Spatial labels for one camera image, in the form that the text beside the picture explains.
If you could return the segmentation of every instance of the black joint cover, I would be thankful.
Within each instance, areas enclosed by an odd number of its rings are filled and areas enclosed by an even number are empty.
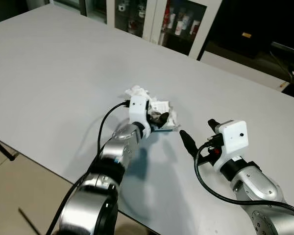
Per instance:
[[[116,163],[113,159],[104,158],[100,159],[89,169],[90,173],[98,173],[111,177],[118,184],[121,183],[125,168],[120,164]]]
[[[232,181],[237,172],[247,166],[249,166],[249,164],[244,159],[239,159],[237,161],[230,159],[221,167],[220,172],[228,181]]]
[[[118,203],[114,199],[107,199],[100,209],[97,218],[96,235],[113,235],[118,217]]]
[[[255,166],[255,167],[257,167],[260,171],[262,171],[262,170],[260,169],[260,167],[259,167],[255,162],[253,162],[253,161],[249,162],[248,165]]]
[[[118,191],[115,188],[112,188],[111,185],[109,186],[108,189],[95,188],[93,186],[86,185],[81,190],[88,191],[88,192],[95,192],[95,193],[104,194],[104,195],[109,195],[111,198],[114,198],[116,201],[118,200],[118,196],[119,196]]]
[[[88,231],[82,231],[81,228],[76,228],[76,229],[62,229],[59,231],[56,231],[53,235],[81,235],[81,234],[86,234],[88,235]]]

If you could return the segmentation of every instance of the table leg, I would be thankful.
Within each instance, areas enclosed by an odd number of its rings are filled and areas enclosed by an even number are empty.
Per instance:
[[[0,152],[5,155],[10,161],[15,160],[15,156],[10,154],[1,144],[0,144]]]

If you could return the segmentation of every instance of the black connector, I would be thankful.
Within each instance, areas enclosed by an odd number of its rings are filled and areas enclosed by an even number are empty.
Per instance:
[[[124,101],[124,105],[126,106],[126,108],[129,108],[129,104],[130,104],[130,100],[127,99],[126,101]]]
[[[223,135],[221,133],[218,133],[218,134],[208,138],[208,141],[205,144],[206,144],[206,146],[211,146],[211,147],[224,146]]]
[[[216,120],[210,119],[208,120],[208,125],[211,127],[212,131],[215,133],[216,132],[216,126],[220,125]]]

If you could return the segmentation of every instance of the bottle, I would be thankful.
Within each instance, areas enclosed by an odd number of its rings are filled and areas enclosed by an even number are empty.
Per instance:
[[[145,18],[145,14],[146,14],[145,6],[143,4],[139,4],[137,8],[138,8],[138,16],[140,18]]]
[[[186,9],[185,8],[181,8],[180,12],[177,15],[177,20],[178,21],[182,21],[183,20],[183,16],[185,15]]]
[[[192,27],[191,27],[191,30],[190,30],[190,34],[191,34],[191,35],[193,34],[194,27],[195,27],[195,26],[198,26],[198,28],[199,28],[199,25],[200,25],[200,21],[197,21],[197,20],[194,20],[194,21],[193,21],[193,24],[192,24]]]
[[[127,28],[127,31],[130,33],[130,34],[134,34],[136,35],[136,32],[137,32],[137,23],[135,20],[129,20],[128,21],[128,28]]]
[[[176,35],[181,35],[182,26],[183,26],[183,21],[178,21],[177,25],[176,25],[176,28],[175,28],[175,34]]]
[[[162,31],[166,29],[166,27],[169,23],[169,17],[170,17],[170,1],[167,1],[165,15],[163,17],[163,23],[162,23],[162,28],[161,28]]]
[[[191,17],[193,17],[193,12],[189,11],[186,15],[183,16],[183,26],[182,26],[182,30],[185,30],[188,25],[190,24],[191,21]]]
[[[174,8],[170,7],[170,21],[168,23],[169,29],[171,29],[173,27],[174,19],[175,19]]]

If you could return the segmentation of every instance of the crumpled paper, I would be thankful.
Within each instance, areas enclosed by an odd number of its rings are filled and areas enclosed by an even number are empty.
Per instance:
[[[149,108],[147,113],[151,115],[151,118],[156,119],[163,113],[169,113],[167,122],[161,128],[156,127],[154,131],[178,130],[179,124],[177,122],[177,113],[175,110],[173,110],[173,107],[170,106],[169,101],[159,101],[156,97],[151,98],[147,90],[137,85],[133,86],[131,89],[126,90],[125,93],[129,96],[140,95],[146,97],[149,100]]]

